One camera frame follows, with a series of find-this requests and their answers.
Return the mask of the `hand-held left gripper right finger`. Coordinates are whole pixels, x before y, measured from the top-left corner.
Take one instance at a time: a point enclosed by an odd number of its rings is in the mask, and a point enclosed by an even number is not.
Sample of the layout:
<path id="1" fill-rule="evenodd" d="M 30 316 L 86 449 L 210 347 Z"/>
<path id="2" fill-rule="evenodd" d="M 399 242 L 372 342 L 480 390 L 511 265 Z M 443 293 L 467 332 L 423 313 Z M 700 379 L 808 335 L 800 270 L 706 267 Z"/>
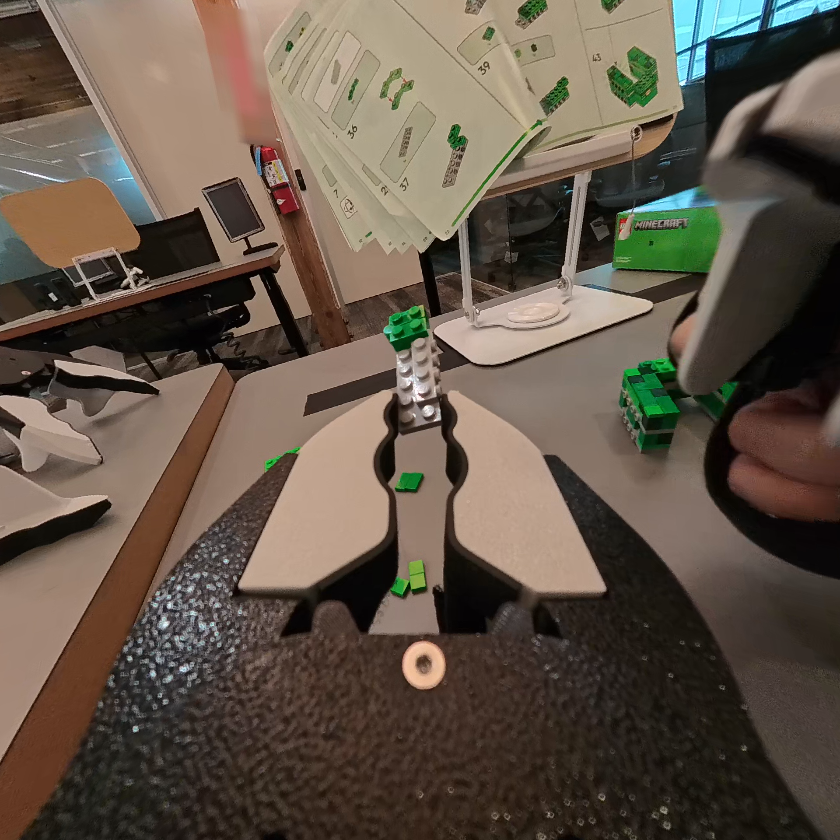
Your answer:
<path id="1" fill-rule="evenodd" d="M 606 583 L 540 449 L 461 392 L 442 401 L 446 634 L 488 630 L 507 603 L 535 616 L 546 602 L 602 598 Z"/>

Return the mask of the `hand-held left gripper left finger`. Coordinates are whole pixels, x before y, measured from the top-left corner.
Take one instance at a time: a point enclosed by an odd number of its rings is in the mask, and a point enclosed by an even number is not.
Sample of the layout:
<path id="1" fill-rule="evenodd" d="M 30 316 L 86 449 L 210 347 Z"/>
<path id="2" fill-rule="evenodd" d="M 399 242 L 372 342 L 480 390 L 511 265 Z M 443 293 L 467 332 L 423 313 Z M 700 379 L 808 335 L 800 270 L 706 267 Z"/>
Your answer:
<path id="1" fill-rule="evenodd" d="M 238 581 L 240 595 L 297 603 L 304 627 L 322 602 L 369 632 L 397 576 L 396 394 L 351 408 L 301 447 Z"/>

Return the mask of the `grey long brick plate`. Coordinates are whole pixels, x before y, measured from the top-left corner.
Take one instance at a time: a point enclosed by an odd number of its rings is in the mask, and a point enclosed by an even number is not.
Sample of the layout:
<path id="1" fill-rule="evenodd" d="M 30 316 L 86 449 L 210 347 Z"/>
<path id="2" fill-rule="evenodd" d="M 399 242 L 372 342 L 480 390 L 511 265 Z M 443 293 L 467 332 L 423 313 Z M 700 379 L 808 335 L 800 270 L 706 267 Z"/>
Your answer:
<path id="1" fill-rule="evenodd" d="M 411 434 L 442 423 L 440 352 L 433 335 L 418 338 L 396 352 L 395 393 L 400 434 Z"/>

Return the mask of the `green angled brick plate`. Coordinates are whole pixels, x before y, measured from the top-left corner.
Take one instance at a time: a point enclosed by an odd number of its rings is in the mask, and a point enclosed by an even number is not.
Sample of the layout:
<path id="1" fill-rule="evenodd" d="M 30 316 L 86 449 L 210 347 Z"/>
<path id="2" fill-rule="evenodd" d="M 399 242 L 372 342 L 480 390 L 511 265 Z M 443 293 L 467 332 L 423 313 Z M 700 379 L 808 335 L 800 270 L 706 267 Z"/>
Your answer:
<path id="1" fill-rule="evenodd" d="M 383 333 L 395 353 L 409 350 L 416 340 L 423 340 L 429 335 L 425 306 L 416 304 L 407 310 L 393 313 Z"/>

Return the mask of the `person's right hand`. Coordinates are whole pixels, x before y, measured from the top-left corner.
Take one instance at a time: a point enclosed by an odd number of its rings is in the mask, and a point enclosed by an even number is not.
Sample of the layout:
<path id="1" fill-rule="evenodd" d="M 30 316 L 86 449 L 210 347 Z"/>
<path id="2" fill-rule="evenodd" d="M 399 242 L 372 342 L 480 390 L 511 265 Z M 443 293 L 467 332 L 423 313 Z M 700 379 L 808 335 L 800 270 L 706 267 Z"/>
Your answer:
<path id="1" fill-rule="evenodd" d="M 740 520 L 838 524 L 839 454 L 823 430 L 838 398 L 838 336 L 800 384 L 739 398 L 712 428 L 703 460 L 709 497 Z"/>

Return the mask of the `green studded plate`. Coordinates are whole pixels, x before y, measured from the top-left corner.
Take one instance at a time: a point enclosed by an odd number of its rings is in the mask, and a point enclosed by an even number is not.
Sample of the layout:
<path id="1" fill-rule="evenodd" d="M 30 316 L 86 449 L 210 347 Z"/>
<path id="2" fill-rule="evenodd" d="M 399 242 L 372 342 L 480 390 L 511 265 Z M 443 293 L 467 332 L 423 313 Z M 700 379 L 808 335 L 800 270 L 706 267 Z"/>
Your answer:
<path id="1" fill-rule="evenodd" d="M 693 395 L 693 401 L 700 406 L 706 415 L 716 423 L 724 413 L 732 394 L 737 390 L 739 383 L 727 381 L 721 384 L 715 391 L 707 394 Z"/>

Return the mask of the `green toy box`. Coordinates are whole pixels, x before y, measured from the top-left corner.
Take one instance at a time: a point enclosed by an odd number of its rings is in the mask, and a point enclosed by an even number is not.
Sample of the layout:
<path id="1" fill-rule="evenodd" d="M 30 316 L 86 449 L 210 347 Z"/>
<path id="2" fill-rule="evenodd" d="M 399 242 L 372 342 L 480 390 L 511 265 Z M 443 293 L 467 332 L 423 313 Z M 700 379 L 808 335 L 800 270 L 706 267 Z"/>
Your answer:
<path id="1" fill-rule="evenodd" d="M 706 274 L 717 253 L 721 222 L 697 186 L 616 215 L 612 267 Z"/>

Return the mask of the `green brick assembly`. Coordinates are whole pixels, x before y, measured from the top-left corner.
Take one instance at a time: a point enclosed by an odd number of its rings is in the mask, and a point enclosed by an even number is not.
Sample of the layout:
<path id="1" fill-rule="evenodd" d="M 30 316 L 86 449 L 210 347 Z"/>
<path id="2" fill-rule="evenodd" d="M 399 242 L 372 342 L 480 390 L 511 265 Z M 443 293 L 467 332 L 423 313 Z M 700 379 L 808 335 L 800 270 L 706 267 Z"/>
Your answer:
<path id="1" fill-rule="evenodd" d="M 686 398 L 668 357 L 646 360 L 623 372 L 618 410 L 623 425 L 642 454 L 670 448 Z"/>

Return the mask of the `black office chair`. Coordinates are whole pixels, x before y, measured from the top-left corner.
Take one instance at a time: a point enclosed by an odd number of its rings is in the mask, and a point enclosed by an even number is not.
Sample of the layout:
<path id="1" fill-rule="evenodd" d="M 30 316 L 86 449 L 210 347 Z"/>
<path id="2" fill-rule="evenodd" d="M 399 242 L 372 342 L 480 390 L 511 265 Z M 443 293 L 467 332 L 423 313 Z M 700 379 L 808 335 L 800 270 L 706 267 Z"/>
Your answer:
<path id="1" fill-rule="evenodd" d="M 268 360 L 246 353 L 233 335 L 234 328 L 245 326 L 249 319 L 245 304 L 213 310 L 209 296 L 205 296 L 203 308 L 157 328 L 150 348 L 170 356 L 193 353 L 199 365 L 222 364 L 234 371 L 264 370 L 269 367 Z"/>

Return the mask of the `black mesh chair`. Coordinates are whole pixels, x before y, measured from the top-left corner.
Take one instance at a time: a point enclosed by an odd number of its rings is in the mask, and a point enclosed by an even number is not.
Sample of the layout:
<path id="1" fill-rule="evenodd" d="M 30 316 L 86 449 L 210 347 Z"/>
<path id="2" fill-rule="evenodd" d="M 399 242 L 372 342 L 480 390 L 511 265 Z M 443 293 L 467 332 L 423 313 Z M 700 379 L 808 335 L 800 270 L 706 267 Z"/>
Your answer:
<path id="1" fill-rule="evenodd" d="M 838 49 L 838 44 L 837 31 L 799 29 L 787 35 L 764 33 L 714 39 L 707 48 L 705 75 L 709 135 L 748 95 L 789 79 L 810 61 Z"/>

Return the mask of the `spare gripper finger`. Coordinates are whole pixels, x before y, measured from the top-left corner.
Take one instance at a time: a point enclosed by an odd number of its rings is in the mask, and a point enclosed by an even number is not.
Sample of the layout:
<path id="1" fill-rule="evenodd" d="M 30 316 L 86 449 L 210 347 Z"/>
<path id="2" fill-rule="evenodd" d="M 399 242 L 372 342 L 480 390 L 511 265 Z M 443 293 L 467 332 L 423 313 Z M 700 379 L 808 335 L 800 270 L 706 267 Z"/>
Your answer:
<path id="1" fill-rule="evenodd" d="M 39 469 L 49 455 L 97 466 L 103 456 L 87 435 L 53 416 L 31 397 L 2 395 L 1 428 L 17 447 L 25 472 Z"/>
<path id="2" fill-rule="evenodd" d="M 87 530 L 111 508 L 106 496 L 61 497 L 1 467 L 1 565 Z"/>

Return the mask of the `tablet on stand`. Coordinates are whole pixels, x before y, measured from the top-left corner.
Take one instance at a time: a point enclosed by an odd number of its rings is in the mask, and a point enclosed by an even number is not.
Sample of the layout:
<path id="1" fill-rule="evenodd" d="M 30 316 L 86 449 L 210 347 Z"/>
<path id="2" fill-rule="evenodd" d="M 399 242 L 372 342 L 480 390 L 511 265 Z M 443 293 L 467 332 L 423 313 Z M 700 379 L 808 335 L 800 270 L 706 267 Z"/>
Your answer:
<path id="1" fill-rule="evenodd" d="M 250 238 L 264 233 L 266 226 L 258 215 L 245 185 L 238 176 L 205 186 L 202 189 L 202 194 L 213 210 L 227 239 L 231 243 L 245 242 L 246 248 L 243 256 L 253 256 L 279 248 L 278 243 L 270 241 L 262 245 L 251 244 Z"/>

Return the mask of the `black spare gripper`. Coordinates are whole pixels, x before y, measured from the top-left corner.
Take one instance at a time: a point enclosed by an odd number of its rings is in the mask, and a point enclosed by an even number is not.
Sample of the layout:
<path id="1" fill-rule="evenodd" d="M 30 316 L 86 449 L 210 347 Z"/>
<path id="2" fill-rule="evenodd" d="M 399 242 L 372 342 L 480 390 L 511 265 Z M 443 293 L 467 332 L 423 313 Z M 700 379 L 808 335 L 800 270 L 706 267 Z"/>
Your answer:
<path id="1" fill-rule="evenodd" d="M 69 355 L 1 347 L 1 393 L 48 394 L 76 402 L 86 417 L 99 414 L 117 392 L 159 395 L 159 389 L 124 371 Z"/>

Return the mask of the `red fire extinguisher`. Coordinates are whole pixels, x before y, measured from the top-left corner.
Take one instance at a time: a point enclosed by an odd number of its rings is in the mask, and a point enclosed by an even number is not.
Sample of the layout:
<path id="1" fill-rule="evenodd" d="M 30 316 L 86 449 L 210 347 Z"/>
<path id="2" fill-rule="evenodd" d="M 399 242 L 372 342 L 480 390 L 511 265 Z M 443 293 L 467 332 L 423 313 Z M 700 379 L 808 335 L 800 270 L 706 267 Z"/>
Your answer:
<path id="1" fill-rule="evenodd" d="M 279 215 L 300 211 L 297 195 L 278 152 L 264 145 L 251 146 L 257 174 L 261 178 Z"/>

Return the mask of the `wooden support post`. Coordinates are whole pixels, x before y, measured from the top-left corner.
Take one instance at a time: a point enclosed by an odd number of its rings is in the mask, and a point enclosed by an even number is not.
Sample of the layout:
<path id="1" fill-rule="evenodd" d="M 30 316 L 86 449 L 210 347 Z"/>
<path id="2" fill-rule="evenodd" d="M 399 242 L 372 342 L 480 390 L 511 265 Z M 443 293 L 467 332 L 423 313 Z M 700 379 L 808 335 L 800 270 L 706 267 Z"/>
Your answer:
<path id="1" fill-rule="evenodd" d="M 242 141 L 269 146 L 279 154 L 287 173 L 287 193 L 298 203 L 295 172 L 242 2 L 194 1 L 193 5 L 203 30 L 219 101 L 235 117 Z M 277 207 L 276 214 L 321 346 L 329 350 L 349 343 L 351 336 L 308 211 L 300 204 L 290 211 Z"/>

